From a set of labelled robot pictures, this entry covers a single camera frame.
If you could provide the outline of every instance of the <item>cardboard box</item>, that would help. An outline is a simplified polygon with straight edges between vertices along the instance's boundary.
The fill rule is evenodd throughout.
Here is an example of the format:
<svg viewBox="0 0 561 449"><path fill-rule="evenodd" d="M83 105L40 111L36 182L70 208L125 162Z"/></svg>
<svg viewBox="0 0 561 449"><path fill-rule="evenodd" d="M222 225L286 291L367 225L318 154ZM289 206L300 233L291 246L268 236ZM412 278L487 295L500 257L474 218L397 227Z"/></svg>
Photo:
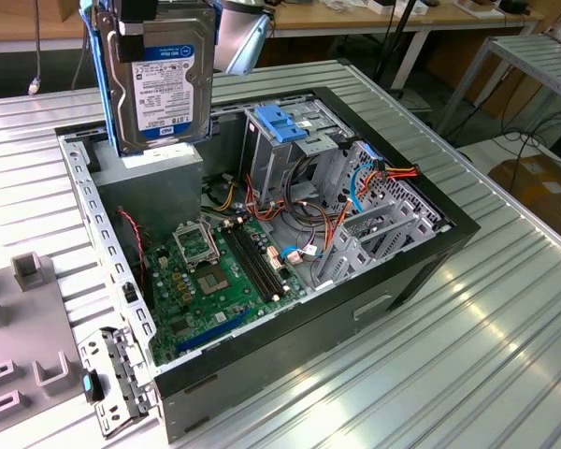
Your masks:
<svg viewBox="0 0 561 449"><path fill-rule="evenodd" d="M515 161L508 160L488 176L508 190L514 168ZM561 236L560 165L544 155L522 158L511 194Z"/></svg>
<svg viewBox="0 0 561 449"><path fill-rule="evenodd" d="M44 21L64 22L79 8L79 0L38 0L39 18ZM33 0L0 0L0 11L18 16L34 17Z"/></svg>

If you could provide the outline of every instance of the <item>aluminum table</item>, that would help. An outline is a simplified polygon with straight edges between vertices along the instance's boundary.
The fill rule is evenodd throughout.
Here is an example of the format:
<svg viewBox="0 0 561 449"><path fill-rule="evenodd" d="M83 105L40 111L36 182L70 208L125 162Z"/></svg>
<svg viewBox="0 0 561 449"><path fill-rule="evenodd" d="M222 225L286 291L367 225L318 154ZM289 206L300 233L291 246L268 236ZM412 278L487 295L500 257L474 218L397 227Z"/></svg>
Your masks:
<svg viewBox="0 0 561 449"><path fill-rule="evenodd" d="M561 43L544 35L488 37L453 92L437 127L439 134L445 130L490 53L499 56L503 62L486 83L476 105L495 89L510 65L548 87L554 94L561 95ZM553 99L554 95L548 96L546 102L540 105L539 112L546 110Z"/></svg>
<svg viewBox="0 0 561 449"><path fill-rule="evenodd" d="M220 76L214 100L325 85L481 226L403 308L172 447L561 447L561 238L360 72L335 61ZM52 257L75 337L118 318L53 128L100 120L96 90L0 100L0 267ZM151 415L104 442L82 397L0 448L166 447Z"/></svg>

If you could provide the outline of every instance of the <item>wooden table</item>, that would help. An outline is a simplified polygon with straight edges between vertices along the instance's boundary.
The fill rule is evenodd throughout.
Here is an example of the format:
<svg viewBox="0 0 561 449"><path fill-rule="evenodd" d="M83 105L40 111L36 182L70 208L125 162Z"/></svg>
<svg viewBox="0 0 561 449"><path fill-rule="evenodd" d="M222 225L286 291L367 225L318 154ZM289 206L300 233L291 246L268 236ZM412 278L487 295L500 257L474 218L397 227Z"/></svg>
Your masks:
<svg viewBox="0 0 561 449"><path fill-rule="evenodd" d="M282 4L277 7L274 30L269 37L339 36L384 33L389 15L379 15L365 7L349 12L336 12L315 2L312 5ZM428 34L438 30L462 30L481 28L519 28L520 34L530 34L543 19L538 12L528 16L507 14L505 18L478 19L460 8L442 0L438 7L431 7L424 16L411 16L406 32L415 36L401 63L392 88L401 89L422 50ZM395 17L392 29L399 18ZM42 50L64 50L81 47L81 19L75 15L64 23L41 21ZM34 51L35 29L33 20L0 12L0 52Z"/></svg>

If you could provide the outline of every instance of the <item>ribbed metal surface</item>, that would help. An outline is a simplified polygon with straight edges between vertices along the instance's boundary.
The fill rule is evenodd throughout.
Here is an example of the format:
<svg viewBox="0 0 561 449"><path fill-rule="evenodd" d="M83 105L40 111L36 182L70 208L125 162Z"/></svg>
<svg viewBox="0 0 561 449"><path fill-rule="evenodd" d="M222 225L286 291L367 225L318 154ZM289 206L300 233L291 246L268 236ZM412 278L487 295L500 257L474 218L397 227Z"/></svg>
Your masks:
<svg viewBox="0 0 561 449"><path fill-rule="evenodd" d="M561 447L561 242L356 70L336 62L219 77L216 100L326 85L482 230L416 298L175 447ZM52 128L101 118L94 90L0 100L0 267L52 256L77 338L116 323ZM0 447L103 447L73 399ZM160 447L155 416L108 447Z"/></svg>
<svg viewBox="0 0 561 449"><path fill-rule="evenodd" d="M561 95L561 43L542 35L491 37L489 48Z"/></svg>

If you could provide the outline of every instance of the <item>blue plastic latch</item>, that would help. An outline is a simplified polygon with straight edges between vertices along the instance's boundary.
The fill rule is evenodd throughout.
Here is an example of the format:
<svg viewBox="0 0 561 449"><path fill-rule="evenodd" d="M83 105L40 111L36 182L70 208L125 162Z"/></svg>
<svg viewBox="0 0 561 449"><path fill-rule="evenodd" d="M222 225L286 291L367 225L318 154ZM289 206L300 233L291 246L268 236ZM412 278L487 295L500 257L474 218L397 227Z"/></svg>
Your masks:
<svg viewBox="0 0 561 449"><path fill-rule="evenodd" d="M92 389L92 380L88 374L83 376L83 388L85 391L90 391Z"/></svg>
<svg viewBox="0 0 561 449"><path fill-rule="evenodd" d="M276 105L259 106L255 109L255 115L280 143L308 136L305 130L297 126L289 115Z"/></svg>

